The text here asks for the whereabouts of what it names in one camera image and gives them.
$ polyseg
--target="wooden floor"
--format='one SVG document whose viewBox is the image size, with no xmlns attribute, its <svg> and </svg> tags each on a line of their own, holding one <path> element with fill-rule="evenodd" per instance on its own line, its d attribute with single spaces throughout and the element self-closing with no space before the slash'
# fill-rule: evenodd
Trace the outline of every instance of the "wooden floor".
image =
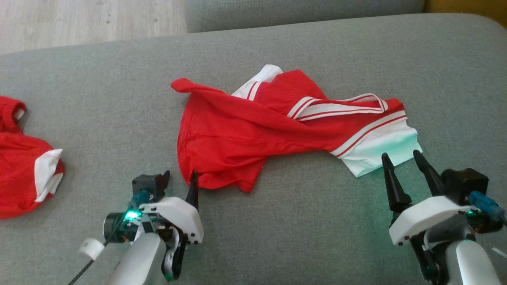
<svg viewBox="0 0 507 285">
<path fill-rule="evenodd" d="M 185 0 L 0 0 L 0 54 L 186 32 Z"/>
</svg>

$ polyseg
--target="red jersey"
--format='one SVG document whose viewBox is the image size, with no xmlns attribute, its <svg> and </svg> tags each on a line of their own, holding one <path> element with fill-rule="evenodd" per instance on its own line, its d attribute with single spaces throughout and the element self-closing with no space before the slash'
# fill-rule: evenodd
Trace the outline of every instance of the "red jersey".
<svg viewBox="0 0 507 285">
<path fill-rule="evenodd" d="M 380 167 L 383 152 L 399 164 L 421 150 L 399 100 L 374 94 L 330 100 L 300 70 L 283 73 L 267 65 L 231 95 L 185 78 L 171 86 L 190 93 L 178 137 L 179 166 L 187 182 L 197 170 L 203 188 L 237 185 L 249 192 L 274 155 L 324 150 L 357 177 Z"/>
<path fill-rule="evenodd" d="M 53 196 L 63 176 L 61 149 L 23 135 L 21 101 L 0 96 L 0 219 L 32 211 Z"/>
</svg>

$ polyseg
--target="black cable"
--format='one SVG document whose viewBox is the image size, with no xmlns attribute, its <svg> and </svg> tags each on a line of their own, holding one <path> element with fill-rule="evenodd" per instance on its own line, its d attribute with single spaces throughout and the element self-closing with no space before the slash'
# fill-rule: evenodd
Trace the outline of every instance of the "black cable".
<svg viewBox="0 0 507 285">
<path fill-rule="evenodd" d="M 120 228 L 120 225 L 123 223 L 123 221 L 125 220 L 125 215 L 127 214 L 127 212 L 123 213 L 123 217 L 121 219 L 121 222 L 119 222 L 116 227 L 113 229 L 111 235 L 109 235 L 109 237 L 105 240 L 105 242 L 103 243 L 104 247 L 111 241 L 111 239 L 113 238 L 114 234 L 116 233 L 116 231 Z M 81 277 L 81 275 L 83 275 L 83 273 L 85 273 L 85 271 L 90 268 L 90 266 L 92 265 L 92 263 L 94 262 L 95 260 L 90 260 L 90 262 L 88 262 L 87 265 L 85 265 L 85 267 L 83 267 L 83 269 L 81 269 L 81 271 L 79 271 L 79 273 L 74 277 L 74 279 L 72 279 L 72 281 L 68 284 L 68 285 L 72 285 L 74 283 L 76 283 L 76 281 L 79 279 L 79 277 Z"/>
<path fill-rule="evenodd" d="M 505 216 L 501 215 L 500 220 L 502 221 L 503 225 L 507 227 L 507 220 L 505 219 Z"/>
</svg>

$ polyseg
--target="white stripe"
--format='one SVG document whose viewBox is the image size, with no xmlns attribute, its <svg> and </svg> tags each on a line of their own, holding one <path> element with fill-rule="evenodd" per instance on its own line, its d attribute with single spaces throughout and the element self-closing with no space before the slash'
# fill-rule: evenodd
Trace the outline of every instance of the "white stripe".
<svg viewBox="0 0 507 285">
<path fill-rule="evenodd" d="M 359 96 L 352 97 L 352 98 L 349 98 L 349 99 L 343 99 L 343 100 L 338 100 L 338 101 L 342 101 L 342 102 L 350 102 L 350 101 L 367 102 L 367 101 L 375 101 L 375 100 L 379 100 L 379 97 L 377 97 L 377 95 L 372 94 L 372 93 L 367 93 L 367 94 L 359 95 Z"/>
<path fill-rule="evenodd" d="M 337 113 L 321 114 L 321 113 L 333 112 L 333 111 L 337 111 Z M 341 105 L 341 104 L 336 104 L 336 103 L 322 103 L 322 104 L 315 104 L 313 106 L 306 108 L 299 115 L 299 117 L 305 117 L 305 118 L 302 118 L 301 121 L 307 121 L 307 120 L 322 118 L 322 117 L 354 114 L 354 112 L 380 114 L 380 113 L 384 112 L 384 108 L 356 107 L 356 106 L 347 106 L 347 105 Z"/>
<path fill-rule="evenodd" d="M 327 113 L 327 114 L 314 115 L 314 116 L 298 119 L 298 121 L 304 122 L 304 121 L 310 121 L 310 120 L 314 120 L 314 119 L 318 119 L 318 118 L 332 117 L 332 116 L 343 116 L 343 115 L 352 115 L 352 114 L 381 114 L 383 112 L 384 111 L 352 110 L 352 111 L 348 111 L 348 112 Z"/>
<path fill-rule="evenodd" d="M 387 102 L 380 99 L 380 101 L 382 102 L 382 106 L 384 106 L 384 111 L 387 111 L 389 109 L 389 105 L 387 105 Z"/>
<path fill-rule="evenodd" d="M 308 102 L 306 102 L 302 107 L 301 109 L 299 109 L 299 111 L 294 115 L 294 119 L 297 119 L 301 113 L 306 110 L 306 107 L 308 107 L 308 105 L 312 104 L 313 102 L 316 102 L 316 101 L 322 101 L 321 99 L 312 99 L 312 100 L 309 100 Z"/>
<path fill-rule="evenodd" d="M 253 86 L 252 92 L 250 92 L 250 98 L 248 100 L 253 101 L 255 99 L 255 94 L 257 94 L 257 89 L 261 83 L 262 82 L 257 82 L 257 84 L 254 83 L 255 85 Z"/>
<path fill-rule="evenodd" d="M 380 120 L 377 120 L 371 124 L 369 124 L 368 126 L 362 128 L 359 132 L 357 132 L 355 135 L 353 135 L 352 137 L 350 137 L 344 144 L 342 144 L 339 148 L 333 150 L 331 152 L 332 155 L 334 156 L 338 156 L 340 154 L 342 154 L 347 148 L 349 148 L 353 143 L 356 142 L 356 140 L 358 140 L 362 135 L 364 135 L 365 133 L 367 133 L 368 131 L 370 131 L 371 129 L 379 126 L 379 125 L 382 125 L 384 124 L 385 122 L 387 121 L 390 121 L 392 119 L 395 119 L 397 117 L 401 117 L 401 116 L 404 116 L 406 115 L 405 114 L 405 111 L 399 111 L 399 112 L 396 112 L 396 113 L 393 113 L 391 115 L 388 115 Z M 367 136 L 364 136 L 361 138 L 360 141 L 358 141 L 357 143 L 363 141 Z M 353 150 L 353 148 L 350 148 L 350 150 L 348 150 L 346 153 L 343 153 L 341 156 L 339 156 L 338 158 L 342 158 L 344 157 L 345 155 L 347 155 L 351 150 Z"/>
<path fill-rule="evenodd" d="M 504 258 L 507 258 L 507 255 L 503 253 L 501 250 L 497 249 L 496 247 L 492 248 L 492 250 L 498 253 L 499 255 L 503 256 Z"/>
<path fill-rule="evenodd" d="M 319 114 L 318 116 L 314 117 L 308 117 L 308 118 L 304 118 L 302 119 L 302 121 L 307 121 L 307 120 L 311 120 L 311 119 L 317 119 L 317 118 L 322 118 L 322 117 L 328 117 L 328 116 L 340 116 L 340 115 L 347 115 L 347 114 L 350 114 L 348 112 L 343 112 L 343 113 L 328 113 L 328 114 L 320 114 L 320 113 L 325 113 L 325 112 L 333 112 L 333 111 L 360 111 L 360 110 L 368 110 L 368 112 L 358 112 L 358 113 L 373 113 L 373 114 L 379 114 L 379 113 L 383 113 L 385 110 L 386 110 L 386 103 L 384 102 L 384 100 L 381 100 L 379 97 L 377 97 L 376 95 L 374 94 L 366 94 L 365 97 L 362 97 L 364 95 L 361 95 L 361 96 L 357 96 L 355 98 L 351 98 L 351 99 L 346 99 L 346 100 L 338 100 L 338 101 L 343 101 L 343 102 L 348 102 L 348 101 L 352 101 L 352 100 L 355 100 L 355 99 L 358 99 L 358 98 L 361 98 L 359 99 L 358 101 L 356 102 L 362 102 L 362 101 L 378 101 L 378 104 L 379 104 L 379 107 L 360 107 L 360 106 L 349 106 L 349 105 L 343 105 L 343 104 L 339 104 L 339 103 L 321 103 L 321 104 L 315 104 L 313 106 L 310 106 L 308 108 L 306 108 L 300 115 L 299 117 L 307 117 L 307 116 L 311 116 L 311 115 L 317 115 Z"/>
<path fill-rule="evenodd" d="M 21 119 L 21 117 L 23 117 L 23 115 L 25 114 L 25 111 L 21 108 L 19 108 L 16 112 L 14 112 L 14 115 L 13 117 L 17 120 Z"/>
<path fill-rule="evenodd" d="M 303 97 L 301 98 L 301 100 L 299 100 L 293 107 L 292 109 L 288 112 L 287 114 L 287 117 L 289 118 L 292 118 L 294 117 L 294 114 L 296 113 L 296 111 L 299 109 L 299 107 L 301 107 L 306 101 L 310 100 L 310 99 L 315 99 L 313 97 L 310 97 L 310 96 L 306 96 L 306 97 Z"/>
</svg>

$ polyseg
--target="green led light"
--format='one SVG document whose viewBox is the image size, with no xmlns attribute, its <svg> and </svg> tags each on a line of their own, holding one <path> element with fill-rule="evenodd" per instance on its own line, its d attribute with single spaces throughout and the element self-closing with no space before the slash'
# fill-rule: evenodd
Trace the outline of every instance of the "green led light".
<svg viewBox="0 0 507 285">
<path fill-rule="evenodd" d="M 169 273 L 165 274 L 165 278 L 167 279 L 167 281 L 173 281 L 174 280 L 174 277 L 172 276 L 172 272 L 169 272 Z"/>
<path fill-rule="evenodd" d="M 128 211 L 126 214 L 125 214 L 125 219 L 126 220 L 129 220 L 129 221 L 132 221 L 132 220 L 135 220 L 137 218 L 139 218 L 139 216 L 141 215 L 141 213 L 139 212 L 136 212 L 136 211 Z"/>
<path fill-rule="evenodd" d="M 477 216 L 477 214 L 475 212 L 473 212 L 473 211 L 468 211 L 468 212 L 465 213 L 465 215 L 467 217 L 469 217 L 469 218 L 472 218 L 472 219 Z"/>
</svg>

